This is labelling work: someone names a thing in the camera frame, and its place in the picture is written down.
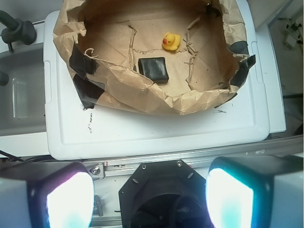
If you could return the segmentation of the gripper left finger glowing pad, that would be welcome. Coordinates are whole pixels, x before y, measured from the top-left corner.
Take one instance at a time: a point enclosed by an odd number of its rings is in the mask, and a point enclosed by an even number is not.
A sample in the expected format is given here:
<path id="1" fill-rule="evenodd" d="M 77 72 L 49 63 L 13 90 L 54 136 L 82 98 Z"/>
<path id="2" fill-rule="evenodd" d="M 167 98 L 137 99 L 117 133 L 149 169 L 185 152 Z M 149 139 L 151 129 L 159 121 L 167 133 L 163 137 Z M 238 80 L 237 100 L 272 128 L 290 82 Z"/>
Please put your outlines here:
<path id="1" fill-rule="evenodd" d="M 75 161 L 22 162 L 0 170 L 2 228 L 87 228 L 94 184 Z"/>

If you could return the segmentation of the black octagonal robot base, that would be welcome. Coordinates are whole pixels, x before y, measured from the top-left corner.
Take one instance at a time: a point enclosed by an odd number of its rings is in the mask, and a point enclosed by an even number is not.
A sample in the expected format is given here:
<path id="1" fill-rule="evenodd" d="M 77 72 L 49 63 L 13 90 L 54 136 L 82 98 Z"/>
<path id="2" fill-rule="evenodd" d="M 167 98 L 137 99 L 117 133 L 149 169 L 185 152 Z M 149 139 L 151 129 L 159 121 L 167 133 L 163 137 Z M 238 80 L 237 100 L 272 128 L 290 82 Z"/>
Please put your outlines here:
<path id="1" fill-rule="evenodd" d="M 124 228 L 211 228 L 206 180 L 182 160 L 141 163 L 119 190 Z"/>

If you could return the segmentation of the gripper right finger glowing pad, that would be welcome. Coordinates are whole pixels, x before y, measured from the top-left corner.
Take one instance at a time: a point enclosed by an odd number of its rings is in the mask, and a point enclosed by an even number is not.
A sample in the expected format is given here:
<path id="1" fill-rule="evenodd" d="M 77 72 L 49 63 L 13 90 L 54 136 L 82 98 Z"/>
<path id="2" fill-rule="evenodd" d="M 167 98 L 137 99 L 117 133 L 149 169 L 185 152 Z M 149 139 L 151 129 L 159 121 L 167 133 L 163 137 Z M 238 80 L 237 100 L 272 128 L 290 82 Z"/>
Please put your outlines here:
<path id="1" fill-rule="evenodd" d="M 206 201 L 217 228 L 302 228 L 304 159 L 217 157 L 209 168 Z"/>

